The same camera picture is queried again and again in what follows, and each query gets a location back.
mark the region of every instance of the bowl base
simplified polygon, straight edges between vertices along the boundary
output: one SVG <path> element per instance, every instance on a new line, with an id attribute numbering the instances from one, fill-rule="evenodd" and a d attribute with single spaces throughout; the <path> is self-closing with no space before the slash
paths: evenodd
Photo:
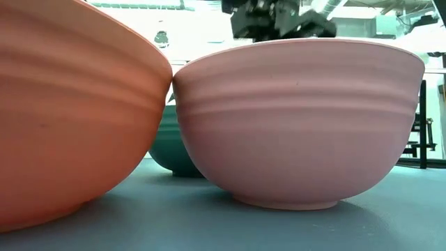
<path id="1" fill-rule="evenodd" d="M 70 215 L 74 213 L 75 211 L 79 210 L 79 208 L 82 206 L 82 204 L 71 206 L 70 208 L 65 208 L 62 210 L 53 211 L 51 213 L 43 213 L 40 215 L 35 215 L 32 218 L 19 221 L 19 222 L 12 222 L 5 225 L 0 225 L 0 233 L 4 233 L 7 231 L 14 231 L 19 230 L 27 227 L 33 227 L 36 225 L 41 225 L 53 220 L 57 220 L 59 218 L 65 217 L 67 215 Z"/>
<path id="2" fill-rule="evenodd" d="M 172 176 L 181 178 L 204 178 L 203 174 L 196 172 L 172 172 Z"/>
<path id="3" fill-rule="evenodd" d="M 336 206 L 337 201 L 328 201 L 313 204 L 300 204 L 300 203 L 281 203 L 276 201 L 266 201 L 260 199 L 252 199 L 243 196 L 234 195 L 233 198 L 242 203 L 249 204 L 252 206 L 259 206 L 262 208 L 271 208 L 279 210 L 290 210 L 290 211 L 310 211 L 310 210 L 321 210 Z"/>

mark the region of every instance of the teal bowl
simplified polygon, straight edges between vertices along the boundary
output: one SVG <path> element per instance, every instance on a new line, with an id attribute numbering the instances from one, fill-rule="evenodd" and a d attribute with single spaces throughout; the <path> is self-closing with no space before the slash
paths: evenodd
<path id="1" fill-rule="evenodd" d="M 148 151 L 153 160 L 174 176 L 203 178 L 187 154 L 176 118 L 176 106 L 166 105 L 155 141 Z"/>

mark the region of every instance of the bowl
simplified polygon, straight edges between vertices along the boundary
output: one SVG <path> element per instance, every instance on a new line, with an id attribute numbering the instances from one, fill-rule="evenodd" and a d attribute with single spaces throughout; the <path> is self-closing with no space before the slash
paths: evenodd
<path id="1" fill-rule="evenodd" d="M 72 213 L 130 174 L 172 71 L 84 1 L 0 0 L 0 33 L 1 232 Z"/>
<path id="2" fill-rule="evenodd" d="M 149 150 L 156 163 L 171 170 L 174 176 L 203 178 L 203 175 L 190 160 L 181 139 L 180 127 L 176 118 L 176 105 L 166 105 L 162 114 L 155 141 Z"/>
<path id="3" fill-rule="evenodd" d="M 423 73 L 396 47 L 308 38 L 205 56 L 173 83 L 185 147 L 209 181 L 247 204 L 316 210 L 397 163 Z"/>

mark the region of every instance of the table surface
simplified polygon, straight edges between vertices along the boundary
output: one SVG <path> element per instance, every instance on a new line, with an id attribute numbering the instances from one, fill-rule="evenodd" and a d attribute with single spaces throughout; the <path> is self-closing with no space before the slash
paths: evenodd
<path id="1" fill-rule="evenodd" d="M 203 179 L 143 160 L 77 213 L 0 235 L 1 251 L 444 251 L 446 170 L 395 167 L 374 188 L 324 211 L 232 200 Z"/>

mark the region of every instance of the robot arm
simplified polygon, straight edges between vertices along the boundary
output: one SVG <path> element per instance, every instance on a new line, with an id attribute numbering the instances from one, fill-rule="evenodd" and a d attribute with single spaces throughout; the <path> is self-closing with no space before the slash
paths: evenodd
<path id="1" fill-rule="evenodd" d="M 299 15 L 300 0 L 222 0 L 222 11 L 233 14 L 234 38 L 254 42 L 336 36 L 336 25 L 314 10 Z"/>

